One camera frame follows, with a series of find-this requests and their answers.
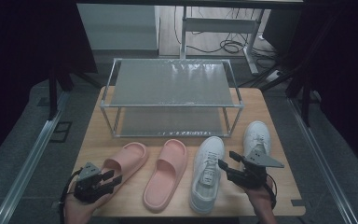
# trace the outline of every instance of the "human hand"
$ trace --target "human hand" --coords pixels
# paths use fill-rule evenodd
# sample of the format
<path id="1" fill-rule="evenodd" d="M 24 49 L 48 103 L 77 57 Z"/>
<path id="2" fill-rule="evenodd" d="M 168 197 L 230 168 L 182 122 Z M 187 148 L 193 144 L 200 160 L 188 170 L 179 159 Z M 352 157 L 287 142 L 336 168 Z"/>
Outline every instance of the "human hand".
<path id="1" fill-rule="evenodd" d="M 270 188 L 272 188 L 272 180 L 269 177 L 267 178 L 267 184 Z M 248 195 L 249 202 L 252 204 L 255 214 L 259 218 L 261 224 L 278 223 L 272 212 L 271 198 L 264 187 L 260 187 L 258 189 L 247 189 L 245 187 L 241 188 Z"/>
<path id="2" fill-rule="evenodd" d="M 69 193 L 65 199 L 65 224 L 86 224 L 91 219 L 92 213 L 112 197 L 105 194 L 95 203 L 82 203 L 74 196 L 76 182 L 72 183 Z"/>

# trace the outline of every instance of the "gray carpet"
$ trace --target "gray carpet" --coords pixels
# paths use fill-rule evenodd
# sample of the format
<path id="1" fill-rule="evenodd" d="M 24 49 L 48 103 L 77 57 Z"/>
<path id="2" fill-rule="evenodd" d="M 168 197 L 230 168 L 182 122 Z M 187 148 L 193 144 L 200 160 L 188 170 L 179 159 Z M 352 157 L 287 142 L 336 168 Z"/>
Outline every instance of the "gray carpet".
<path id="1" fill-rule="evenodd" d="M 96 55 L 100 75 L 93 78 L 105 84 L 111 69 L 112 55 Z M 244 59 L 232 60 L 238 83 L 253 77 Z M 86 133 L 92 109 L 100 90 L 72 76 L 74 89 L 62 114 L 59 127 L 70 125 L 67 136 L 55 133 L 38 163 L 10 223 L 59 223 L 56 202 L 71 175 L 78 150 Z M 327 187 L 305 137 L 300 131 L 285 97 L 287 82 L 264 92 L 283 149 L 292 168 L 299 191 L 307 208 L 303 217 L 278 217 L 280 223 L 345 223 L 337 203 Z M 48 117 L 48 83 L 35 85 L 30 102 L 15 128 L 0 148 L 0 206 Z M 330 125 L 318 104 L 310 106 L 310 126 L 328 160 L 337 182 L 347 195 L 358 218 L 358 159 Z M 136 218 L 94 217 L 90 223 L 256 223 L 255 217 L 228 219 L 209 218 Z"/>

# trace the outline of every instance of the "floor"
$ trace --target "floor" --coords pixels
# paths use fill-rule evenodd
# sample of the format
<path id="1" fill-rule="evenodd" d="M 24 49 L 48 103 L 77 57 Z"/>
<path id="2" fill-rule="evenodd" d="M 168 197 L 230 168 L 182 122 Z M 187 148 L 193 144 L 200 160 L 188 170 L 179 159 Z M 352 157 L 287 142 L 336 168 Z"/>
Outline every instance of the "floor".
<path id="1" fill-rule="evenodd" d="M 261 47 L 270 48 L 268 43 L 263 45 L 262 39 L 257 41 Z M 100 83 L 106 83 L 112 66 L 111 60 L 114 57 L 177 57 L 177 53 L 170 51 L 168 47 L 165 53 L 161 52 L 162 50 L 160 55 L 96 53 L 94 57 L 99 74 L 91 74 L 91 76 Z M 198 57 L 196 52 L 189 51 L 188 53 L 189 58 Z M 246 60 L 240 55 L 207 54 L 204 57 L 230 59 L 238 82 L 242 83 L 243 87 L 252 85 L 255 77 L 250 74 Z M 270 61 L 263 61 L 258 68 L 263 71 L 268 65 L 271 65 Z M 77 152 L 82 145 L 100 92 L 98 88 L 77 76 L 72 76 L 72 79 L 75 87 L 69 92 L 69 98 L 63 106 L 61 118 L 57 124 L 59 128 L 51 135 L 43 153 L 39 155 L 40 158 L 34 158 L 37 163 L 34 171 L 28 170 L 31 172 L 30 178 L 29 181 L 25 181 L 23 190 L 16 191 L 15 196 L 19 200 L 18 203 L 11 205 L 13 210 L 9 214 L 9 223 L 59 222 L 57 202 L 67 178 L 73 171 Z M 301 217 L 278 217 L 278 221 L 294 224 L 358 223 L 358 159 L 325 118 L 317 100 L 312 101 L 310 105 L 310 127 L 303 128 L 296 111 L 300 105 L 300 98 L 288 99 L 284 93 L 287 85 L 288 82 L 283 82 L 263 94 L 307 212 Z M 14 182 L 18 181 L 24 162 L 33 151 L 43 127 L 47 125 L 47 117 L 48 83 L 44 81 L 33 87 L 29 104 L 0 148 L 0 208 L 7 205 L 3 202 L 6 202 L 5 199 L 11 190 L 15 189 Z M 90 223 L 241 224 L 256 222 L 255 217 L 150 218 L 147 220 L 94 217 L 90 221 Z"/>

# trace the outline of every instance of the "black cable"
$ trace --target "black cable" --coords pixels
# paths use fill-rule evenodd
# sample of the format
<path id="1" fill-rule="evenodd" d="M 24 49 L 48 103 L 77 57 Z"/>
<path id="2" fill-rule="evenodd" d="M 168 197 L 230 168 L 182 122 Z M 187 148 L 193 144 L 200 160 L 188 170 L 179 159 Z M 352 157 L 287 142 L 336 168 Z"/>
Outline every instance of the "black cable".
<path id="1" fill-rule="evenodd" d="M 72 179 L 75 177 L 75 175 L 79 175 L 82 170 L 83 170 L 83 167 L 80 168 L 80 170 L 74 172 L 71 175 L 71 177 L 68 179 L 68 181 L 66 182 L 65 187 L 63 188 L 62 195 L 61 195 L 60 202 L 59 202 L 59 204 L 60 204 L 60 222 L 61 222 L 61 224 L 65 223 L 65 216 L 64 216 L 64 213 L 63 213 L 63 208 L 65 207 L 65 198 L 66 198 L 66 195 L 67 195 L 67 192 L 68 192 L 68 189 L 69 189 L 69 185 L 71 184 Z"/>

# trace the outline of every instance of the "wooden table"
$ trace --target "wooden table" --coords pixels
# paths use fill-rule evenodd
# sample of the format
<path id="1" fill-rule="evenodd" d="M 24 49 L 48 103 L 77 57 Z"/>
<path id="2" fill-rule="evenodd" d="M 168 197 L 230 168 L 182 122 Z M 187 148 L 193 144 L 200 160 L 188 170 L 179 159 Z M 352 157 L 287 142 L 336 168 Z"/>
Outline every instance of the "wooden table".
<path id="1" fill-rule="evenodd" d="M 192 170 L 195 154 L 206 138 L 177 138 L 188 149 L 188 162 L 183 178 L 174 193 L 168 207 L 161 213 L 149 212 L 143 205 L 145 186 L 153 174 L 155 163 L 167 137 L 137 137 L 113 138 L 103 113 L 100 102 L 103 89 L 95 105 L 89 127 L 79 151 L 74 171 L 84 166 L 87 161 L 101 167 L 103 161 L 118 152 L 129 142 L 141 142 L 150 150 L 150 156 L 145 165 L 124 183 L 112 200 L 98 209 L 94 216 L 102 217 L 202 217 L 190 208 L 189 195 L 192 181 Z M 243 153 L 243 134 L 249 123 L 261 120 L 268 125 L 271 135 L 271 156 L 284 164 L 284 168 L 268 168 L 268 173 L 276 180 L 278 185 L 277 205 L 274 209 L 276 216 L 302 216 L 305 214 L 304 206 L 293 206 L 292 200 L 301 200 L 296 181 L 282 149 L 281 142 L 272 123 L 263 95 L 258 89 L 240 89 L 241 97 L 245 103 L 237 127 L 230 138 L 223 138 L 226 148 L 225 161 L 232 168 L 239 168 L 240 164 L 228 156 L 230 150 Z M 211 214 L 205 217 L 241 217 L 254 216 L 253 207 L 243 190 L 227 180 L 226 173 L 222 171 L 220 189 Z"/>

